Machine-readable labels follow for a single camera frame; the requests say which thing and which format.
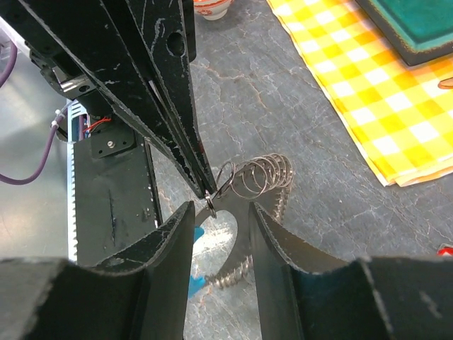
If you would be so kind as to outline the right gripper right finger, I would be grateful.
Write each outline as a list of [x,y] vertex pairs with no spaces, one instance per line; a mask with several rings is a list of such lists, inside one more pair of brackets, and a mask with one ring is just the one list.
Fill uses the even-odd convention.
[[249,207],[264,339],[451,339],[452,259],[342,261]]

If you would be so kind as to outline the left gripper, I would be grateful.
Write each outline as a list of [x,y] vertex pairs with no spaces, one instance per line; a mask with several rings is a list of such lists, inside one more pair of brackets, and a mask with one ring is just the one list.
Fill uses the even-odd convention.
[[65,80],[85,76],[197,197],[216,191],[190,72],[193,1],[2,1],[1,17]]

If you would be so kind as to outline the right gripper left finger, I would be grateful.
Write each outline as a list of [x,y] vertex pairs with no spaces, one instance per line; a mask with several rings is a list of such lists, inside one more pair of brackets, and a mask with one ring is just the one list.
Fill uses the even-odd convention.
[[195,206],[96,266],[1,260],[2,339],[182,339]]

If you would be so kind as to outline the red tag key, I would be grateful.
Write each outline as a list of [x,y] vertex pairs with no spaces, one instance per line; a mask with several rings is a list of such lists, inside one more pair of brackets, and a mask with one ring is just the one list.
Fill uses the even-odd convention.
[[453,246],[451,244],[441,244],[437,250],[438,256],[453,256]]

